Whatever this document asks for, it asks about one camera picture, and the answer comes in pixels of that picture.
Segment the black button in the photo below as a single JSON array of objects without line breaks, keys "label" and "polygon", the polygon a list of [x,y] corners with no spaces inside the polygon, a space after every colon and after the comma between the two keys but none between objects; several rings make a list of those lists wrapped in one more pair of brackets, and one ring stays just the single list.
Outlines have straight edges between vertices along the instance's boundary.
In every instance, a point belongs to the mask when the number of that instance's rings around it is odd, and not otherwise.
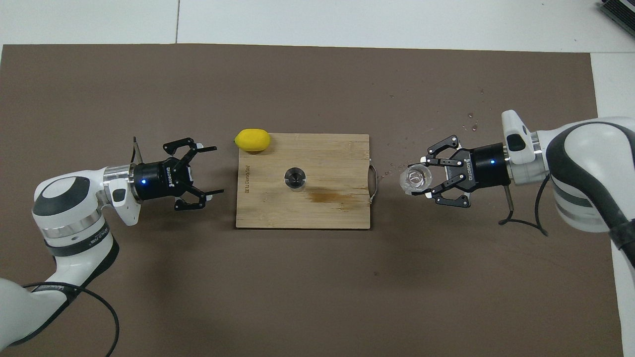
[{"label": "black button", "polygon": [[123,201],[123,199],[125,197],[126,197],[126,190],[125,189],[116,189],[112,193],[112,199],[114,199],[115,202],[121,202],[121,201]]},{"label": "black button", "polygon": [[520,151],[525,148],[525,141],[520,134],[511,134],[507,136],[507,148],[510,151]]}]

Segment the clear glass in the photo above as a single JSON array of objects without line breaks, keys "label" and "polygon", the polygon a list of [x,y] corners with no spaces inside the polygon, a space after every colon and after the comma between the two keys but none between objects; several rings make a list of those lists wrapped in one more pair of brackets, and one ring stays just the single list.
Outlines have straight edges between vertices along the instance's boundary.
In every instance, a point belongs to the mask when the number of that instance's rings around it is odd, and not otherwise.
[{"label": "clear glass", "polygon": [[422,164],[412,165],[401,173],[399,184],[406,194],[423,192],[432,183],[432,173]]}]

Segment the silver band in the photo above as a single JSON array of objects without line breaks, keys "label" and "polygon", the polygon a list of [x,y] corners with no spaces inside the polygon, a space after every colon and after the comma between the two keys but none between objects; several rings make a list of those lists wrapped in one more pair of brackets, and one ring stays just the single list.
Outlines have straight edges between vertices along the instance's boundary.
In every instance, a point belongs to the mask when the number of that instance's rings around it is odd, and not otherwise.
[{"label": "silver band", "polygon": [[40,228],[40,231],[45,238],[61,238],[66,236],[72,236],[77,234],[86,228],[92,226],[95,222],[101,218],[102,214],[98,210],[95,210],[89,216],[82,218],[81,220],[69,224],[67,226],[59,228]]}]

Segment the lemon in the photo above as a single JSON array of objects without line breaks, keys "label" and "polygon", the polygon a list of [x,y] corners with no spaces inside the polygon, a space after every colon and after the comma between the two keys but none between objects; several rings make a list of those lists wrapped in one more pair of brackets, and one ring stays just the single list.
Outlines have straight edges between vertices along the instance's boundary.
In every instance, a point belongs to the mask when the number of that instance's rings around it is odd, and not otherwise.
[{"label": "lemon", "polygon": [[234,142],[245,151],[263,151],[271,143],[271,137],[263,129],[243,129],[236,135]]}]

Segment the white floor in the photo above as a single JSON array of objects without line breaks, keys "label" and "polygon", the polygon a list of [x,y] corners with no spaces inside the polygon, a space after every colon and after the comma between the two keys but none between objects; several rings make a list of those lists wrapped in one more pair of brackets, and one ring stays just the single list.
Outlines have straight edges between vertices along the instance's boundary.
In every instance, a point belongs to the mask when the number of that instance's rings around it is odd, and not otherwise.
[{"label": "white floor", "polygon": [[[600,13],[598,3],[0,0],[0,44],[240,43],[589,52],[598,114],[635,118],[635,38]],[[635,271],[615,249],[613,262],[624,355],[635,357]]]}]

